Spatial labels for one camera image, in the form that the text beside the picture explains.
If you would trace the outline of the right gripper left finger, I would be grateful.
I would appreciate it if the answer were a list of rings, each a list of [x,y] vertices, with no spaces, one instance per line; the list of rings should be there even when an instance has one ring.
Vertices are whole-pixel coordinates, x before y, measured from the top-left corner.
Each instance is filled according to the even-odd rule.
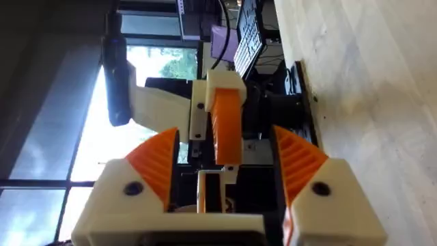
[[[72,233],[73,241],[140,241],[166,217],[179,131],[163,131],[104,167]]]

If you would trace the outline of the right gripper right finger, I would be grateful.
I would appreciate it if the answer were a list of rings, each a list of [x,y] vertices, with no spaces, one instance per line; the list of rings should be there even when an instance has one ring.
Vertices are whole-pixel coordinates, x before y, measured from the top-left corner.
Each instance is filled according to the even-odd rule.
[[[284,245],[385,245],[388,235],[350,164],[273,126],[271,148]]]

